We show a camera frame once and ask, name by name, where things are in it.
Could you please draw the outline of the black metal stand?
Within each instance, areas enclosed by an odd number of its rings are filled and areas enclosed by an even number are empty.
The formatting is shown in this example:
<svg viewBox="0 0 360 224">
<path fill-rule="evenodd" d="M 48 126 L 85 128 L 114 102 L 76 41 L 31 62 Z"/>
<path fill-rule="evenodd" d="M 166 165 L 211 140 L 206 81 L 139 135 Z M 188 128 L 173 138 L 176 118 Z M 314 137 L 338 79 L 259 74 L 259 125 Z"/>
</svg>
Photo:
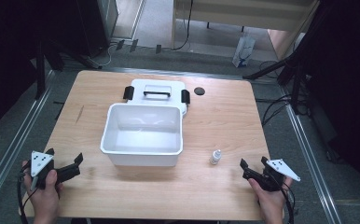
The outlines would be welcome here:
<svg viewBox="0 0 360 224">
<path fill-rule="evenodd" d="M 60 53 L 67 54 L 77 62 L 83 64 L 90 69 L 101 69 L 100 65 L 93 65 L 91 62 L 88 62 L 86 59 L 81 57 L 79 54 L 71 51 L 69 48 L 61 45 L 60 43 L 53 41 L 51 39 L 40 38 L 35 43 L 36 47 L 36 95 L 35 99 L 38 100 L 42 97 L 43 93 L 46 90 L 46 70 L 45 70 L 45 60 L 48 60 L 48 63 L 52 68 L 56 70 L 62 70 L 64 63 L 60 56 Z"/>
</svg>

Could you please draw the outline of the person's right hand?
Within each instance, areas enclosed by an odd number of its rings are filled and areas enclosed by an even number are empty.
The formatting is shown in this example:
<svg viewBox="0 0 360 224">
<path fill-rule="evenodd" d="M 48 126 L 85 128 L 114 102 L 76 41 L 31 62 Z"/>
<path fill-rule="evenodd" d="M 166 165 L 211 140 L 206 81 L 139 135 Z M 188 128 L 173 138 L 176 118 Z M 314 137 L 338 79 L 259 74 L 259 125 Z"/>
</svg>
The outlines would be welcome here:
<svg viewBox="0 0 360 224">
<path fill-rule="evenodd" d="M 256 200 L 259 202 L 262 219 L 283 219 L 283 209 L 285 203 L 283 193 L 281 191 L 265 191 L 253 178 L 248 179 L 248 183 L 256 195 Z"/>
</svg>

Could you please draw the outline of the beige wooden furniture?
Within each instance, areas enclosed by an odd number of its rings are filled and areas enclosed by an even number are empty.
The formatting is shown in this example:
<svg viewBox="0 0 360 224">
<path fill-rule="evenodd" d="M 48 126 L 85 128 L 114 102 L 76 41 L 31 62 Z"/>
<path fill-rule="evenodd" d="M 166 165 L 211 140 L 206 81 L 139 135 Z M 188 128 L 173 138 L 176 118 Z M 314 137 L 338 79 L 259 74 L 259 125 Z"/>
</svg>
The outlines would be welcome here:
<svg viewBox="0 0 360 224">
<path fill-rule="evenodd" d="M 175 21 L 187 19 L 267 29 L 279 60 L 299 34 L 308 30 L 319 0 L 173 0 L 172 46 Z"/>
</svg>

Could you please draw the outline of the black cabinet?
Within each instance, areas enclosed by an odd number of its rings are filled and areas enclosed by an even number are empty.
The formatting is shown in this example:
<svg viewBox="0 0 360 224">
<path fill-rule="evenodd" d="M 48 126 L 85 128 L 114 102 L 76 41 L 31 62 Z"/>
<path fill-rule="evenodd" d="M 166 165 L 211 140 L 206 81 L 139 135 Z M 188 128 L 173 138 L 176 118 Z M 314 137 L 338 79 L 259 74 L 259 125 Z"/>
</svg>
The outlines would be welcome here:
<svg viewBox="0 0 360 224">
<path fill-rule="evenodd" d="M 110 45 L 118 20 L 116 0 L 76 0 L 83 54 L 96 56 Z"/>
</svg>

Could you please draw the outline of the white and blue paper bag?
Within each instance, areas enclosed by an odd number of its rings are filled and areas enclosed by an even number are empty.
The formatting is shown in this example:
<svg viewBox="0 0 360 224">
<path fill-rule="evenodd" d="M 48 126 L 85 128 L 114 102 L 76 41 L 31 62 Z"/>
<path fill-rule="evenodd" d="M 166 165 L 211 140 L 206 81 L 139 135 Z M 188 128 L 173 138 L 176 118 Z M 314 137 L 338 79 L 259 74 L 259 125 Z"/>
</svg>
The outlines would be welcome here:
<svg viewBox="0 0 360 224">
<path fill-rule="evenodd" d="M 235 67 L 245 67 L 250 61 L 256 41 L 250 36 L 245 35 L 239 39 L 235 50 L 232 63 Z"/>
</svg>

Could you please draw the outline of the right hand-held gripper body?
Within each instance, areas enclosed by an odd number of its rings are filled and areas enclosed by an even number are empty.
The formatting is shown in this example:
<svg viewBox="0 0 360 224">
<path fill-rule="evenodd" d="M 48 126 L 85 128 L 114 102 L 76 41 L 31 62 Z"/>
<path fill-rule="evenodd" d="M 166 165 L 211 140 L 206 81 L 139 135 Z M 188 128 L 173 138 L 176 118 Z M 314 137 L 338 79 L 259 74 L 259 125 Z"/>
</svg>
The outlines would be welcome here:
<svg viewBox="0 0 360 224">
<path fill-rule="evenodd" d="M 266 177 L 268 183 L 264 187 L 267 191 L 278 191 L 286 177 L 290 177 L 295 181 L 301 178 L 284 162 L 283 159 L 268 160 L 268 170 L 263 170 L 263 176 Z"/>
</svg>

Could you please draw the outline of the white plastic storage box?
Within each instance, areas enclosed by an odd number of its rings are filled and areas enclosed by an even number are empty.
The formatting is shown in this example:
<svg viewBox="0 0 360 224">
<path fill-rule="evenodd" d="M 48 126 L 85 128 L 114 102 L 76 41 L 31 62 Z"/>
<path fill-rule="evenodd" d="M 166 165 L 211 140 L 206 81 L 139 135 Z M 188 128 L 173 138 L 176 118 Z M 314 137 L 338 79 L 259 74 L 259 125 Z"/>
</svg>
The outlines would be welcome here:
<svg viewBox="0 0 360 224">
<path fill-rule="evenodd" d="M 176 106 L 113 104 L 100 149 L 114 165 L 175 166 L 183 152 L 183 114 Z"/>
</svg>

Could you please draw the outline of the person's left hand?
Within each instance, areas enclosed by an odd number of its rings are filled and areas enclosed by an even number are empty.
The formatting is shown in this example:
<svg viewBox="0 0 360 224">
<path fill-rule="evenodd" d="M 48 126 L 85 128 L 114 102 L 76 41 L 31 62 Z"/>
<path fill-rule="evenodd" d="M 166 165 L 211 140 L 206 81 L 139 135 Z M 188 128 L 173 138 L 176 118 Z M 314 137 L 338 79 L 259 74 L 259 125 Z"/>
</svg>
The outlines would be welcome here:
<svg viewBox="0 0 360 224">
<path fill-rule="evenodd" d="M 63 184 L 57 183 L 57 172 L 51 170 L 46 178 L 46 187 L 44 189 L 37 189 L 30 191 L 32 178 L 29 169 L 24 171 L 23 184 L 26 187 L 26 192 L 30 197 L 35 217 L 56 217 L 60 214 L 60 192 L 63 189 Z"/>
</svg>

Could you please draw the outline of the metal floor rail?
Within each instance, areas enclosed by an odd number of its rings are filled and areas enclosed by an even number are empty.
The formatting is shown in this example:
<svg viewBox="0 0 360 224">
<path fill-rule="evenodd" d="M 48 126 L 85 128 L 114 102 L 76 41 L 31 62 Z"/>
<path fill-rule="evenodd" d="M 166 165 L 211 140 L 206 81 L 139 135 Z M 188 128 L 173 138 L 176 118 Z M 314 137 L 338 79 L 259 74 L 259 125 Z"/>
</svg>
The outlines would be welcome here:
<svg viewBox="0 0 360 224">
<path fill-rule="evenodd" d="M 295 110 L 290 104 L 286 105 L 286 112 L 292 124 L 293 130 L 298 140 L 299 152 L 302 154 L 302 161 L 308 171 L 308 177 L 310 179 L 308 185 L 306 185 L 305 178 L 302 177 L 301 183 L 302 189 L 308 187 L 313 188 L 313 196 L 316 196 L 316 200 L 301 200 L 297 195 L 295 201 L 297 207 L 302 204 L 317 204 L 320 205 L 325 214 L 326 224 L 343 224 L 342 218 L 339 214 L 339 210 L 336 206 L 335 199 L 333 197 L 333 191 L 328 185 L 328 182 L 324 176 L 324 169 L 318 163 L 318 159 L 315 155 L 314 147 L 312 146 L 310 139 L 305 132 L 304 126 L 296 114 Z"/>
<path fill-rule="evenodd" d="M 36 100 L 31 91 L 26 91 L 0 120 L 0 188 L 47 101 L 55 77 L 53 70 L 48 71 L 42 95 Z"/>
<path fill-rule="evenodd" d="M 248 80 L 252 82 L 261 82 L 261 83 L 277 83 L 277 78 L 266 77 L 266 76 L 251 80 L 251 79 L 243 79 L 241 75 L 221 75 L 221 74 L 209 74 L 209 73 L 198 73 L 198 72 L 166 71 L 166 70 L 124 68 L 124 67 L 108 67 L 108 68 L 105 67 L 100 69 L 99 71 L 133 73 L 133 74 L 143 74 L 143 75 L 177 76 L 177 77 L 208 77 L 208 78 L 229 79 L 229 80 Z"/>
</svg>

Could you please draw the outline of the small white dropper bottle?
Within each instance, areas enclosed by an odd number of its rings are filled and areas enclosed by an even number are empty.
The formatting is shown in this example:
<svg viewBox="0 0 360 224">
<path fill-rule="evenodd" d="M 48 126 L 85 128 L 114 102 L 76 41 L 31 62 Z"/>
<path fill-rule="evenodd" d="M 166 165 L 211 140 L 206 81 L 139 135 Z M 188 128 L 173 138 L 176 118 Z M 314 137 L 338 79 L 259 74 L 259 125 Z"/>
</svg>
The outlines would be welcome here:
<svg viewBox="0 0 360 224">
<path fill-rule="evenodd" d="M 210 163 L 212 165 L 217 165 L 221 159 L 221 156 L 222 156 L 221 150 L 220 149 L 215 150 L 210 157 Z"/>
</svg>

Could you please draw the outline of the black tripod stand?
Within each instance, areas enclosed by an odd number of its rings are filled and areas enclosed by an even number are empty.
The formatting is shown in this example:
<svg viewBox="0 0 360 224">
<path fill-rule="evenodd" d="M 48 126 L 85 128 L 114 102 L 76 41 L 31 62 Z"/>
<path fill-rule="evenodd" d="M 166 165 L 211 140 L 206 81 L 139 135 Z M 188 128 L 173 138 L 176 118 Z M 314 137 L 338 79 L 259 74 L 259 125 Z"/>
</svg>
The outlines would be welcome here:
<svg viewBox="0 0 360 224">
<path fill-rule="evenodd" d="M 270 72 L 282 68 L 282 72 L 277 77 L 277 83 L 280 86 L 284 86 L 287 85 L 291 79 L 294 79 L 290 105 L 292 109 L 298 114 L 300 83 L 301 79 L 306 76 L 304 67 L 308 57 L 312 54 L 312 45 L 317 43 L 319 30 L 321 29 L 321 26 L 323 25 L 329 10 L 330 6 L 327 3 L 327 0 L 319 0 L 319 6 L 313 15 L 312 23 L 304 37 L 301 39 L 297 48 L 288 57 L 280 60 L 279 62 L 270 65 L 267 68 L 262 69 L 252 75 L 243 76 L 242 78 L 247 80 L 255 80 L 265 76 Z"/>
</svg>

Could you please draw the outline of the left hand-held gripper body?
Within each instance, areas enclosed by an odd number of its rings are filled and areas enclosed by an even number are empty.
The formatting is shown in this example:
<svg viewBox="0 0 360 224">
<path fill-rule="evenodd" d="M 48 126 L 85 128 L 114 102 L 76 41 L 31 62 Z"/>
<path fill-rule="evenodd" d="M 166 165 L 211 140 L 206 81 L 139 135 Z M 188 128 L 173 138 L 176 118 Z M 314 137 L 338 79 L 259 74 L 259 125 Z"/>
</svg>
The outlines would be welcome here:
<svg viewBox="0 0 360 224">
<path fill-rule="evenodd" d="M 51 170 L 54 170 L 53 155 L 33 151 L 30 165 L 30 176 L 32 178 L 30 191 L 44 189 L 46 187 L 46 178 Z"/>
</svg>

